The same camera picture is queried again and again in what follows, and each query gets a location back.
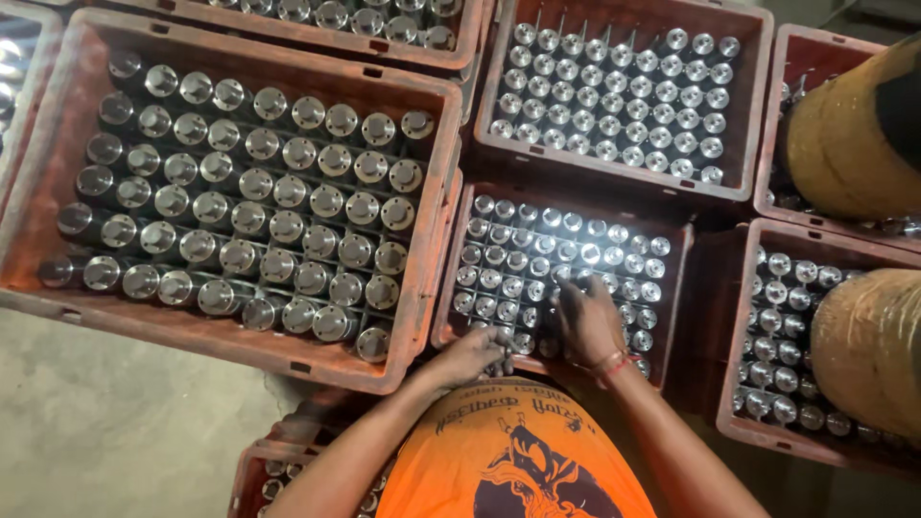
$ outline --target crate handle slot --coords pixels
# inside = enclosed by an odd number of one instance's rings
[[[72,310],[70,308],[62,308],[61,314],[58,315],[58,318],[65,322],[69,322],[70,324],[80,325],[80,323],[83,321],[83,313],[77,310]]]
[[[150,24],[150,31],[156,34],[169,34],[169,25],[160,25],[158,23]]]
[[[386,53],[391,49],[389,43],[381,40],[371,40],[367,43],[367,47],[377,53]]]
[[[292,361],[291,370],[295,372],[303,372],[305,374],[310,374],[310,371],[312,371],[313,368],[310,367],[310,365],[306,363],[301,363],[299,361]]]

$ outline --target concrete floor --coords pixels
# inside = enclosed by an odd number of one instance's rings
[[[223,515],[240,452],[311,388],[9,310],[0,310],[0,336],[0,516]],[[610,405],[586,408],[649,480],[621,417]],[[856,518],[883,505],[891,517],[921,516],[911,483],[772,453],[689,422],[773,516]]]

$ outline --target plastic crate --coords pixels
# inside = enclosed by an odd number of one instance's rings
[[[542,28],[556,29],[560,17],[565,13],[563,33],[580,32],[583,20],[587,19],[589,25],[586,39],[599,37],[609,24],[613,24],[612,45],[626,40],[631,28],[638,27],[636,49],[645,49],[657,32],[675,27],[684,28],[692,36],[706,31],[717,39],[729,35],[737,37],[742,51],[732,62],[735,73],[728,87],[731,102],[724,111],[730,130],[721,134],[726,152],[714,162],[725,173],[722,185],[684,180],[668,173],[627,166],[622,162],[606,162],[595,157],[490,135],[495,99],[502,81],[512,30],[521,22],[534,23],[539,10]],[[659,199],[675,200],[674,195],[682,192],[681,199],[697,206],[709,206],[718,201],[745,201],[752,195],[773,32],[774,17],[769,11],[719,0],[592,0],[579,3],[561,0],[504,0],[495,49],[486,76],[484,102],[481,103],[474,129],[476,141],[482,144],[478,152],[509,163],[527,160],[532,169],[547,171],[548,175],[558,174],[561,168],[565,168],[567,173],[578,173],[594,180],[603,179],[617,188],[643,191]]]
[[[16,179],[29,145],[41,96],[54,67],[60,46],[61,17],[46,7],[10,1],[0,4],[0,22],[6,27],[3,36],[28,41],[31,53],[29,69],[17,96],[16,111],[3,132],[3,152],[0,154],[1,218],[10,186]]]
[[[370,102],[393,110],[413,106],[438,118],[386,362],[369,364],[344,347],[300,337],[260,336],[230,319],[206,320],[190,312],[151,310],[117,297],[41,285],[35,276],[38,262],[46,254],[67,250],[53,222],[58,208],[75,200],[73,178],[87,139],[98,127],[99,99],[112,90],[106,72],[112,45],[143,48],[152,58],[237,77],[257,88],[272,84],[298,91],[303,85],[315,95],[358,109]],[[426,342],[441,270],[438,261],[448,245],[444,236],[460,195],[461,172],[455,169],[460,153],[458,89],[446,80],[95,8],[74,14],[62,47],[35,138],[0,225],[0,305],[317,383],[376,394],[395,390]]]
[[[805,214],[767,203],[767,190],[771,182],[771,164],[774,161],[779,126],[781,93],[786,82],[791,88],[806,76],[806,89],[817,88],[828,76],[843,74],[858,67],[874,54],[886,50],[884,45],[855,40],[819,29],[785,24],[777,32],[771,84],[764,111],[764,138],[761,158],[755,177],[754,209],[766,218],[796,223],[817,230],[828,230],[865,241],[873,241],[905,250],[921,252],[921,239],[892,236],[881,230],[868,229],[856,223]]]
[[[312,53],[394,66],[431,76],[460,76],[466,79],[472,73],[473,55],[480,39],[484,5],[493,0],[464,2],[460,12],[460,23],[457,27],[452,27],[457,36],[457,44],[453,51],[436,51],[383,38],[359,36],[342,30],[322,29],[304,23],[260,17],[243,13],[238,9],[211,6],[207,0],[111,1],[160,15],[184,18],[197,24],[218,26],[224,31],[230,29],[241,37],[268,39],[274,44]]]
[[[685,287],[679,322],[683,340],[671,355],[666,399],[702,414],[736,441],[829,465],[916,477],[921,463],[881,445],[868,448],[828,433],[804,435],[733,414],[759,244],[794,260],[842,269],[921,268],[921,254],[766,218],[734,230],[698,234],[688,260],[693,281]]]
[[[522,203],[532,204],[537,207],[552,206],[564,213],[573,211],[583,218],[600,218],[609,224],[621,223],[631,229],[637,229],[643,235],[651,237],[663,236],[671,244],[671,252],[662,257],[665,263],[665,276],[657,279],[662,290],[662,299],[650,307],[656,312],[659,323],[652,329],[653,348],[646,354],[649,360],[651,373],[650,382],[657,388],[665,384],[666,370],[669,364],[671,344],[675,338],[675,320],[678,312],[678,301],[681,296],[682,279],[684,276],[684,260],[694,241],[694,228],[689,223],[683,223],[677,218],[660,218],[652,216],[652,212],[632,211],[625,204],[613,203],[611,198],[602,199],[590,195],[580,195],[578,192],[564,194],[550,192],[535,185],[513,185],[510,183],[493,184],[486,182],[467,183],[459,203],[457,225],[446,263],[445,280],[441,289],[440,300],[435,314],[435,324],[432,328],[432,344],[435,348],[443,348],[466,333],[467,318],[452,309],[454,287],[457,271],[461,264],[461,249],[465,244],[467,223],[473,199],[479,194],[489,194],[495,200],[508,199],[516,205]],[[526,371],[548,374],[555,365],[563,363],[562,358],[545,360],[540,357],[535,349],[532,356],[514,355],[515,367]]]

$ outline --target finger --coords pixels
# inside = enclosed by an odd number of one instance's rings
[[[595,299],[598,297],[608,297],[609,298],[611,296],[608,293],[608,287],[604,285],[604,281],[601,280],[600,276],[595,276],[595,275],[589,276],[589,278],[587,279],[587,282],[589,284],[588,286],[589,297],[591,297],[592,299]]]

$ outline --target machined metal part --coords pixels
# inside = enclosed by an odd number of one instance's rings
[[[400,160],[393,166],[394,168],[399,168],[392,175],[401,175],[409,182],[412,182],[415,179],[414,171],[419,170],[419,166],[411,160]],[[369,185],[380,184],[384,178],[387,177],[387,170],[390,168],[390,163],[387,159],[380,154],[378,151],[365,151],[364,153],[358,155],[355,159],[355,175],[361,182],[367,183]],[[419,173],[419,182],[422,181],[421,172]],[[403,184],[397,182],[394,185],[394,189],[404,187]]]
[[[415,223],[415,207],[402,196],[394,196],[380,210],[384,226],[390,230],[406,230]]]
[[[328,183],[321,184],[310,195],[310,210],[321,218],[330,219],[341,215],[344,203],[342,191]]]
[[[83,272],[90,259],[88,255],[45,257],[39,263],[39,280],[47,288],[79,288],[83,286]]]
[[[362,268],[370,264],[377,246],[361,234],[349,234],[339,241],[339,260],[346,266]]]
[[[357,192],[345,202],[345,214],[360,226],[371,226],[378,221],[380,202],[371,193]]]
[[[124,258],[97,255],[84,266],[83,284],[93,291],[118,291],[125,272],[133,265],[132,261]]]
[[[198,292],[208,277],[202,274],[173,270],[160,279],[157,296],[169,306],[190,306],[198,301]]]
[[[170,183],[182,187],[204,186],[204,180],[198,176],[198,163],[188,153],[176,153],[167,158],[163,174]]]
[[[294,171],[305,171],[316,163],[317,147],[304,137],[292,138],[282,147],[285,165]]]
[[[160,167],[160,154],[149,144],[138,144],[128,151],[128,171],[137,176],[148,177]]]
[[[290,174],[279,178],[272,190],[275,202],[280,207],[289,209],[304,208],[310,203],[312,195],[313,189],[308,184]]]
[[[231,240],[221,247],[218,258],[224,271],[240,276],[259,274],[263,247],[245,240]]]

